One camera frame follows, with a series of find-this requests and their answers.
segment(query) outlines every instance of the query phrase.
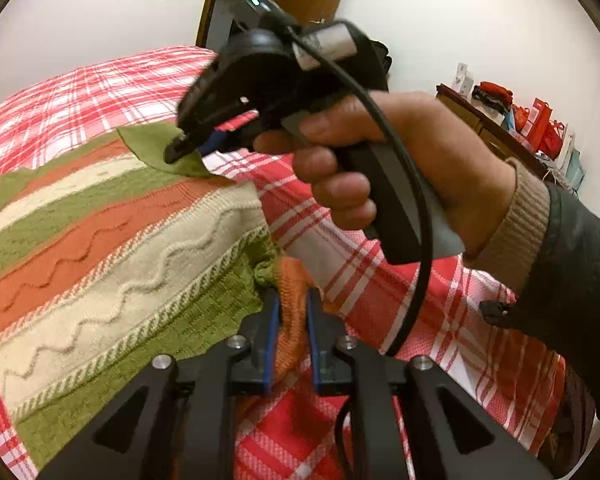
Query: sleeve cuff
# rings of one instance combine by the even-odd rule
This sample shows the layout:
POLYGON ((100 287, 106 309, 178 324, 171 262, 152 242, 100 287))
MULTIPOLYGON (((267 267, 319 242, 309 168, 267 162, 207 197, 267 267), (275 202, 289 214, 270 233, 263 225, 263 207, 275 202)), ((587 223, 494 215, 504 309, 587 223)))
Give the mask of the sleeve cuff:
POLYGON ((522 292, 540 251, 549 219, 549 190, 518 160, 516 190, 502 223, 475 258, 464 256, 464 264, 484 270, 516 294, 522 292))

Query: red bag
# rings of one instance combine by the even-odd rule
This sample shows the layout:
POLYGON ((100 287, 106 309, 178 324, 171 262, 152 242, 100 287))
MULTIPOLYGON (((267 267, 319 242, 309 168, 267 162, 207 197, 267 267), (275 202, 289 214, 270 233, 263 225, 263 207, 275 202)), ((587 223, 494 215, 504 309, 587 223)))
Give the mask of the red bag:
POLYGON ((513 118, 516 121, 516 131, 520 133, 522 128, 525 127, 526 120, 529 117, 529 108, 523 108, 520 106, 513 105, 513 118))
POLYGON ((540 147, 540 142, 542 142, 544 132, 549 124, 551 112, 552 110, 547 103, 536 98, 533 107, 529 111, 529 117, 526 120, 525 127, 520 131, 536 151, 540 147))
POLYGON ((560 150, 562 149, 563 131, 564 124, 559 123, 558 121, 554 121, 553 123, 549 121, 538 149, 555 159, 558 155, 560 155, 560 150))

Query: wooden shelf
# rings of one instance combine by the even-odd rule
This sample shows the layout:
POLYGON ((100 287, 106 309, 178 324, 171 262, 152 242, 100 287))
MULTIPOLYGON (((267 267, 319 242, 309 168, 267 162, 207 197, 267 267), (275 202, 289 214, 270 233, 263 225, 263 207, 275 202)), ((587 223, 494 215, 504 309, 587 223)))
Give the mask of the wooden shelf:
POLYGON ((504 147, 506 147, 506 150, 508 150, 512 156, 515 156, 538 178, 544 178, 546 174, 546 168, 539 160, 535 158, 535 156, 529 153, 526 148, 522 146, 522 144, 517 142, 516 139, 509 135, 504 128, 502 128, 499 124, 496 124, 490 117, 487 117, 487 115, 483 114, 480 110, 475 108, 470 102, 468 102, 465 98, 448 86, 443 84, 438 85, 436 86, 436 90, 438 91, 438 95, 442 95, 452 100, 455 104, 464 108, 472 116, 475 116, 478 119, 480 126, 487 130, 493 137, 495 137, 498 143, 503 144, 504 147))

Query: orange knit stripe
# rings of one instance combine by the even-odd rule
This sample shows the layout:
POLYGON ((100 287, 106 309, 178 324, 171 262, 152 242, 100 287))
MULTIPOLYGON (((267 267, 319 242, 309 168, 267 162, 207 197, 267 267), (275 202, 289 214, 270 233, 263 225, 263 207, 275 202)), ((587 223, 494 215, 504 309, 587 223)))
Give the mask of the orange knit stripe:
POLYGON ((45 173, 39 178, 34 179, 32 182, 27 184, 27 186, 19 192, 12 202, 15 200, 19 200, 24 196, 27 196, 34 191, 37 191, 45 186, 50 186, 51 184, 57 182, 58 180, 63 179, 66 176, 69 176, 72 173, 75 173, 78 170, 82 170, 91 164, 95 164, 96 162, 100 162, 101 160, 107 160, 108 158, 112 158, 117 155, 125 155, 129 153, 129 148, 122 141, 122 139, 117 138, 96 148, 92 152, 87 153, 76 160, 72 160, 68 164, 61 166, 60 168, 56 168, 54 170, 45 173))
MULTIPOLYGON (((300 260, 282 256, 276 263, 278 293, 282 306, 282 326, 278 332, 274 382, 280 382, 290 371, 298 368, 308 351, 306 332, 306 292, 315 286, 309 272, 300 260)), ((336 314, 338 307, 323 298, 325 312, 336 314)), ((258 402, 253 397, 245 399, 237 407, 237 416, 242 418, 258 402)))
POLYGON ((232 184, 223 177, 181 180, 96 211, 0 277, 0 332, 71 289, 116 247, 206 194, 232 184))

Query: red plaid bedspread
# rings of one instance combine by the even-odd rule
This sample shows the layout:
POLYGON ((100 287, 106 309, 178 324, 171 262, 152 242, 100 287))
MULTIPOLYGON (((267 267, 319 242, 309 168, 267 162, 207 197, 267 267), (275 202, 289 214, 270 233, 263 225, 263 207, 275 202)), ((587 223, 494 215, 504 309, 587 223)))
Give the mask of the red plaid bedspread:
MULTIPOLYGON (((150 51, 76 69, 18 92, 0 104, 0 176, 34 168, 122 124, 168 120, 213 53, 190 46, 150 51)), ((304 261, 327 296, 342 306, 352 332, 385 349, 408 307, 417 266, 389 266, 377 242, 344 233, 295 179, 288 156, 213 154, 216 173, 256 183, 271 231, 304 261)), ((488 274, 460 258, 436 261, 426 302, 400 352, 432 356, 531 452, 554 420, 564 362, 538 341, 488 326, 481 300, 510 299, 488 274)), ((312 392, 308 360, 238 425, 235 474, 244 479, 339 478, 333 423, 341 399, 312 392)), ((36 469, 0 400, 0 455, 22 479, 36 469)))

